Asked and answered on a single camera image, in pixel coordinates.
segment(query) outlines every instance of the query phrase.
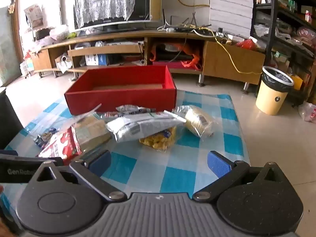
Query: gray ribbed surface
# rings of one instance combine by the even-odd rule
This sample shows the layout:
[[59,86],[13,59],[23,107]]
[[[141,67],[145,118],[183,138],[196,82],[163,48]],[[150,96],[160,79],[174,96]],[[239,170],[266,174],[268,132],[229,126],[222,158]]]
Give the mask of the gray ribbed surface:
[[[187,194],[134,193],[124,203],[108,206],[90,228],[73,237],[246,237],[223,223],[208,204]],[[282,237],[294,237],[294,233]]]

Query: black trash bag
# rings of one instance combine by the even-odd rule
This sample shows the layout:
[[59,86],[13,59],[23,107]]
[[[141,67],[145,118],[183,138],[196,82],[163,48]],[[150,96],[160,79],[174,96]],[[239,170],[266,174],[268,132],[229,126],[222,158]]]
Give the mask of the black trash bag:
[[[277,72],[276,70],[269,69],[265,67],[265,70],[269,72],[271,75],[277,77],[281,81],[292,83],[292,81],[286,77],[285,75]],[[293,85],[286,85],[283,84],[274,78],[270,77],[268,74],[266,74],[264,71],[262,71],[262,81],[266,84],[266,86],[270,87],[271,89],[277,91],[277,92],[289,92],[293,88]]]

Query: yellow trash can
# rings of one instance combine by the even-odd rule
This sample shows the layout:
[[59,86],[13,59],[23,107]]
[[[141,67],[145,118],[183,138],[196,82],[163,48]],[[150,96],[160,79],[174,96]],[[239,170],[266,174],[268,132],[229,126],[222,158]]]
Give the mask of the yellow trash can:
[[256,106],[268,115],[276,115],[294,81],[282,71],[264,66]]

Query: door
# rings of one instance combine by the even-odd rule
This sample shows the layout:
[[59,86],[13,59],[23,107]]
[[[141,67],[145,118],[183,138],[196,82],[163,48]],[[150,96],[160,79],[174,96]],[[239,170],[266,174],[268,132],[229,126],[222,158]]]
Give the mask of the door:
[[0,86],[6,86],[21,76],[12,35],[11,0],[0,0]]

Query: television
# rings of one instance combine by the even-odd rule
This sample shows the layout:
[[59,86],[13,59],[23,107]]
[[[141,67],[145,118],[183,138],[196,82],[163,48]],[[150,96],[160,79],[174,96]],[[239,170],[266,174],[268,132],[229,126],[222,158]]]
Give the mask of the television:
[[74,26],[70,26],[70,32],[92,27],[161,21],[161,15],[162,0],[74,0]]

